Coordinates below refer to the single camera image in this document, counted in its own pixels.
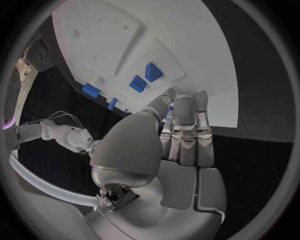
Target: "purple light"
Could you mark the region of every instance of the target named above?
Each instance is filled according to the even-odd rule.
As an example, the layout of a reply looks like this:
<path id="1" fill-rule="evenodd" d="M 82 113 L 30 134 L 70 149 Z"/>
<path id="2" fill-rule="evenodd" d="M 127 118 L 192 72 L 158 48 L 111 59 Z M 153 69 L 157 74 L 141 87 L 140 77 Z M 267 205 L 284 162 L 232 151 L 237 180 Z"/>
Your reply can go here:
<path id="1" fill-rule="evenodd" d="M 9 129 L 12 125 L 15 124 L 15 117 L 13 117 L 8 123 L 4 124 L 4 126 L 2 127 L 2 129 Z"/>

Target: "cable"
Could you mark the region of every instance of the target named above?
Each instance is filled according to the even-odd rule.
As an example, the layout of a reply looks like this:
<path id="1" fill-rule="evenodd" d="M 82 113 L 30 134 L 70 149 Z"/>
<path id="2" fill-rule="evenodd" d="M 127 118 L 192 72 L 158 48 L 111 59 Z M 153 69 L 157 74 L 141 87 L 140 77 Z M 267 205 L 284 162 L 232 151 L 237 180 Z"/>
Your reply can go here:
<path id="1" fill-rule="evenodd" d="M 41 121 L 44 121 L 44 120 L 53 120 L 53 119 L 57 119 L 57 118 L 60 118 L 63 116 L 69 116 L 75 122 L 75 124 L 77 125 L 78 128 L 80 128 L 80 129 L 84 128 L 83 124 L 80 122 L 80 120 L 75 115 L 70 114 L 66 111 L 56 111 L 56 112 L 52 113 L 50 116 L 48 116 L 47 118 L 41 118 L 41 119 L 37 119 L 34 121 L 25 122 L 22 125 L 40 123 Z"/>

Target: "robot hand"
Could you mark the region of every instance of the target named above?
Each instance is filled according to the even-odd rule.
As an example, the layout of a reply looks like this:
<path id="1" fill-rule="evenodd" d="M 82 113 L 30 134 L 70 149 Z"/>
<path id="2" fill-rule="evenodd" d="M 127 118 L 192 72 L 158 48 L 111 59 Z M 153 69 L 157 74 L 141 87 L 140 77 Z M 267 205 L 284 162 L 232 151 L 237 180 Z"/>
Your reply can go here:
<path id="1" fill-rule="evenodd" d="M 74 153 L 79 153 L 82 150 L 89 152 L 95 147 L 96 142 L 87 129 L 68 125 L 59 126 L 52 120 L 41 121 L 40 125 L 43 140 L 55 139 L 59 145 Z"/>

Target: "wire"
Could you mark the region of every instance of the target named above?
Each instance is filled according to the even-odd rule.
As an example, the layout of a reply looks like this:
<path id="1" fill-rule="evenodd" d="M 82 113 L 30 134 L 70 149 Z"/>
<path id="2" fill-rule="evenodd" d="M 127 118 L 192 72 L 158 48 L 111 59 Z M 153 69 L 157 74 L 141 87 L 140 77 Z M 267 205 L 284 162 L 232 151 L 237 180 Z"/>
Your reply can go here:
<path id="1" fill-rule="evenodd" d="M 37 119 L 34 121 L 25 122 L 22 125 L 40 123 L 41 121 L 44 121 L 44 120 L 53 120 L 53 119 L 61 118 L 63 116 L 70 117 L 75 122 L 75 124 L 77 125 L 78 128 L 80 128 L 80 129 L 84 128 L 81 121 L 75 115 L 70 114 L 66 111 L 56 111 L 56 112 L 52 113 L 50 116 L 48 116 L 47 118 L 41 118 L 41 119 Z"/>

